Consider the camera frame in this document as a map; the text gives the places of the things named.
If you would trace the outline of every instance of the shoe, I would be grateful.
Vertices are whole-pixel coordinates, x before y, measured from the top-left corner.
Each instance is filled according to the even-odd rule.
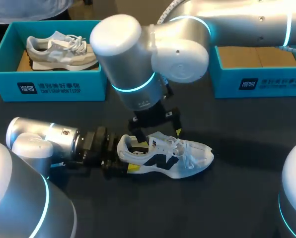
[[[212,149],[198,142],[176,139],[156,132],[147,143],[138,143],[136,137],[123,135],[117,145],[121,161],[137,165],[128,171],[133,174],[160,172],[173,179],[195,175],[213,161]]]
[[[56,31],[46,39],[29,36],[26,46],[33,70],[66,69],[79,71],[95,68],[97,58],[82,36]]]

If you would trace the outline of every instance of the brown cardboard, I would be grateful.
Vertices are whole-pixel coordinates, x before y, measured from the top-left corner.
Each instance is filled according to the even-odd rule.
[[[23,52],[22,54],[22,58],[20,60],[17,72],[31,72],[33,71],[31,66],[30,66],[30,61],[29,61],[29,56],[26,52],[26,50]]]
[[[296,67],[296,60],[291,52],[275,47],[256,48],[263,67]]]
[[[223,68],[261,68],[255,48],[218,47]]]

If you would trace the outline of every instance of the white shoelace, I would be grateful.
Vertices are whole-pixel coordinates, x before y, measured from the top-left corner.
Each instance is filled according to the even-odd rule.
[[[175,156],[175,157],[181,157],[184,163],[184,167],[186,169],[193,169],[194,166],[197,166],[198,162],[197,160],[191,155],[191,148],[190,145],[183,140],[177,139],[175,137],[170,136],[170,140],[167,140],[167,142],[170,142],[171,150],[169,150],[169,155]],[[182,147],[182,153],[178,150],[178,145]]]
[[[76,51],[78,53],[85,53],[87,49],[87,44],[85,38],[82,36],[75,35],[67,35],[67,39],[69,40],[69,47],[64,48],[64,50]]]

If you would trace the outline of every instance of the robotic arm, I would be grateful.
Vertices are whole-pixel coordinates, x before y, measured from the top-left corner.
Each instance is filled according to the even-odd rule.
[[[161,105],[160,74],[177,83],[202,78],[210,46],[296,45],[296,0],[175,0],[158,23],[141,26],[132,16],[114,15],[90,36],[113,88],[137,116],[130,131],[140,142],[139,127],[169,120],[181,127],[179,113]]]

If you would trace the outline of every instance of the blue shirt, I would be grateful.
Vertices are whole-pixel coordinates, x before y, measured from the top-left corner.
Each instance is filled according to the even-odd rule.
[[[13,21],[37,21],[56,16],[73,0],[0,0],[0,24]]]

